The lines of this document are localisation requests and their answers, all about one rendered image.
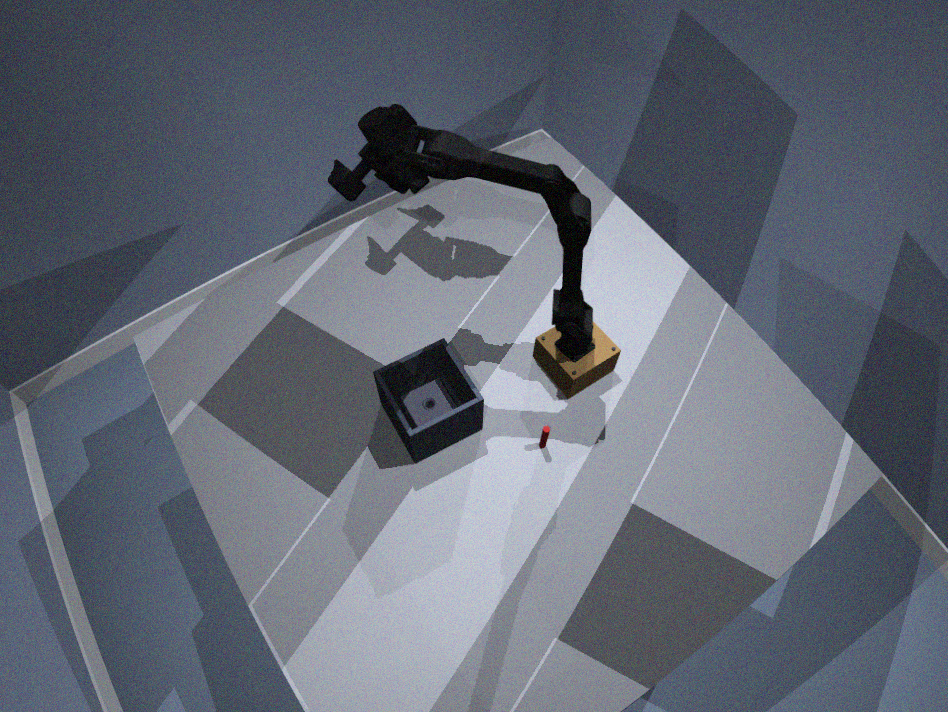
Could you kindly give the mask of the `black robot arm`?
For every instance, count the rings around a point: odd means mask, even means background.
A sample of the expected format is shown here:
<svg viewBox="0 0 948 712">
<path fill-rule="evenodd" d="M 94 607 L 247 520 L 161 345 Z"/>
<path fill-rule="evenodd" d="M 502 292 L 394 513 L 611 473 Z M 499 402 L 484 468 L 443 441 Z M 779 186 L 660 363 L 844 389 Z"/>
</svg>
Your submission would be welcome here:
<svg viewBox="0 0 948 712">
<path fill-rule="evenodd" d="M 450 131 L 414 124 L 408 130 L 398 108 L 377 107 L 360 119 L 358 127 L 380 157 L 384 175 L 374 175 L 401 194 L 409 188 L 416 194 L 428 177 L 473 177 L 541 194 L 557 225 L 564 254 L 562 288 L 553 289 L 551 323 L 561 332 L 555 345 L 572 362 L 595 348 L 593 308 L 584 302 L 580 289 L 583 250 L 591 233 L 591 200 L 558 165 L 482 149 Z M 425 142 L 418 153 L 420 140 Z"/>
</svg>

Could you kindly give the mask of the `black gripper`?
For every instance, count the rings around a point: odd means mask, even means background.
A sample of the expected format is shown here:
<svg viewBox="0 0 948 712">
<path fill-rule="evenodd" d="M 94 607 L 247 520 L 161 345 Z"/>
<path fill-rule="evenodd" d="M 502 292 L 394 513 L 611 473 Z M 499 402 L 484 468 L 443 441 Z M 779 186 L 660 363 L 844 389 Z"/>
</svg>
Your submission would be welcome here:
<svg viewBox="0 0 948 712">
<path fill-rule="evenodd" d="M 392 104 L 390 109 L 394 108 L 399 109 L 401 117 L 406 123 L 408 130 L 411 129 L 413 124 L 417 125 L 417 122 L 412 118 L 409 112 L 405 110 L 404 107 L 398 104 Z M 362 160 L 352 171 L 351 169 L 348 169 L 346 166 L 344 166 L 339 160 L 335 159 L 334 168 L 330 177 L 328 178 L 328 183 L 349 202 L 357 199 L 362 191 L 366 188 L 366 185 L 363 184 L 362 179 L 368 172 L 371 171 L 371 169 L 375 170 L 378 174 L 382 173 L 379 164 L 380 157 L 378 157 L 368 142 L 358 154 Z"/>
</svg>

